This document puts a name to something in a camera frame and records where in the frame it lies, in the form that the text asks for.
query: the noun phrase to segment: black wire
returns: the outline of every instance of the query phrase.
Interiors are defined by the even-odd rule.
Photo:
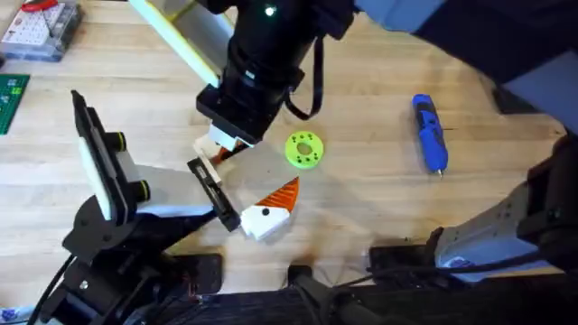
[[[299,107],[297,107],[291,100],[291,91],[285,93],[285,106],[293,115],[297,118],[307,121],[314,117],[322,109],[323,104],[323,61],[324,61],[324,49],[323,49],[323,38],[325,34],[319,35],[315,44],[313,45],[313,100],[312,107],[309,114],[304,113]]]
[[[440,273],[440,274],[472,274],[472,273],[483,273],[501,270],[505,268],[510,268],[514,266],[526,265],[528,263],[533,263],[535,261],[543,260],[546,256],[550,256],[549,252],[535,251],[532,253],[507,258],[498,262],[492,262],[485,265],[474,265],[474,266],[464,266],[464,267],[434,267],[434,266],[404,266],[395,267],[385,270],[376,271],[373,274],[363,276],[357,280],[349,281],[338,285],[338,288],[352,286],[358,283],[366,282],[380,276],[384,276],[392,273],[399,272],[410,272],[410,273]]]
[[[163,312],[167,310],[167,308],[169,308],[172,304],[174,304],[175,302],[179,301],[179,298],[181,298],[184,294],[175,294],[173,296],[173,298],[168,301],[164,306],[160,307],[158,311],[156,311],[152,316],[149,316],[149,321],[148,323],[154,325],[156,323],[156,321],[161,318],[161,316],[163,315]]]
[[[171,320],[167,321],[165,324],[169,325],[172,322],[176,321],[178,318],[181,318],[181,320],[174,325],[182,325],[186,321],[194,320],[195,317],[199,316],[202,312],[206,311],[208,308],[209,307],[203,307],[203,304],[200,303],[196,305],[194,308],[187,309],[184,312],[179,313],[177,316],[174,316]]]
[[[56,286],[56,283],[58,283],[58,281],[62,278],[62,275],[64,274],[64,272],[66,272],[66,269],[69,268],[72,261],[74,261],[74,255],[70,254],[69,258],[66,259],[64,264],[56,272],[56,274],[52,278],[51,282],[48,284],[48,286],[44,290],[44,293],[42,294],[42,296],[38,300],[38,303],[36,303],[36,306],[34,307],[33,313],[30,315],[30,318],[28,319],[28,322],[26,323],[27,325],[33,325],[36,323],[36,321],[38,320],[38,316],[40,315],[40,310],[41,310],[42,306],[44,305],[44,303],[48,299],[48,296],[52,293],[52,290]]]
[[[313,319],[313,324],[314,325],[321,325],[321,322],[319,321],[319,317],[317,316],[317,313],[315,313],[315,307],[313,307],[312,302],[309,300],[309,298],[307,298],[307,294],[305,293],[305,290],[302,289],[298,285],[294,286],[294,288],[301,296],[301,299],[303,300],[303,304],[305,305],[305,308],[307,308],[307,311],[311,314],[311,318]]]
[[[28,320],[16,320],[16,321],[8,321],[4,323],[0,323],[0,325],[15,325],[15,324],[24,324]]]

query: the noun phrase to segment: black clamp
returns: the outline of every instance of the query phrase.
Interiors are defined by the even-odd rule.
[[[195,158],[188,162],[187,165],[191,172],[199,179],[200,185],[202,185],[202,188],[209,196],[213,204],[213,211],[217,217],[219,217],[220,222],[229,232],[237,229],[241,224],[241,218],[235,209],[233,209],[227,195],[225,195],[220,189],[220,186],[210,176],[202,160]]]

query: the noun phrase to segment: red component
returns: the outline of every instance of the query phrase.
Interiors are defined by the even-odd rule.
[[[20,9],[26,13],[35,13],[50,9],[58,4],[58,0],[32,0],[22,5]]]

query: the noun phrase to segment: green led light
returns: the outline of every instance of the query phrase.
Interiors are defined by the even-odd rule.
[[[265,14],[268,15],[269,17],[274,15],[276,12],[277,12],[277,7],[274,5],[267,5],[267,7],[265,8]]]

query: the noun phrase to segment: black cable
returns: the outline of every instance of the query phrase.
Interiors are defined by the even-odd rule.
[[[411,273],[440,273],[440,274],[472,274],[472,273],[483,273],[501,270],[505,268],[510,268],[514,266],[526,265],[539,260],[546,259],[547,256],[551,256],[550,252],[535,251],[532,253],[507,258],[498,262],[487,263],[485,265],[474,265],[474,266],[464,266],[464,267],[434,267],[434,266],[406,266],[406,267],[396,267],[385,270],[376,271],[373,274],[363,276],[357,280],[349,281],[338,285],[338,288],[352,286],[358,283],[366,282],[380,276],[384,276],[391,273],[399,272],[411,272]]]
[[[301,299],[303,300],[303,304],[305,305],[305,308],[307,308],[307,311],[311,314],[311,318],[313,319],[313,324],[314,325],[322,325],[322,323],[319,321],[319,317],[317,317],[317,314],[315,313],[315,307],[313,307],[311,300],[309,300],[309,298],[307,297],[307,293],[305,293],[305,290],[298,285],[295,285],[294,288],[301,296]]]
[[[28,320],[15,320],[15,321],[7,321],[4,323],[0,323],[0,325],[16,325],[16,324],[24,324]]]
[[[163,315],[163,312],[165,312],[172,304],[176,303],[177,301],[179,301],[179,298],[181,298],[184,294],[175,294],[169,301],[168,301],[168,297],[166,298],[166,300],[168,301],[164,306],[161,306],[159,308],[158,311],[156,311],[152,316],[148,316],[148,321],[147,323],[154,325],[156,323],[156,321],[161,318],[161,316]]]
[[[66,269],[69,268],[72,261],[74,261],[74,255],[70,254],[69,258],[66,259],[64,264],[56,272],[56,274],[52,278],[51,282],[48,284],[48,286],[44,290],[44,293],[42,294],[42,296],[38,300],[38,303],[36,303],[36,306],[34,307],[33,313],[30,315],[30,318],[28,319],[28,322],[26,323],[27,325],[33,325],[36,323],[36,321],[38,320],[38,316],[40,315],[40,310],[41,310],[42,306],[44,305],[44,303],[48,299],[48,296],[52,293],[52,290],[56,286],[56,283],[58,283],[58,281],[62,278],[62,275],[64,274],[64,272],[66,272]]]
[[[284,102],[287,109],[299,119],[307,121],[314,117],[321,111],[323,104],[323,61],[324,61],[324,49],[323,49],[323,38],[325,35],[320,35],[317,37],[314,46],[313,54],[313,102],[311,107],[311,112],[309,114],[304,113],[299,109],[293,101],[291,101],[291,91],[287,91],[285,94]]]

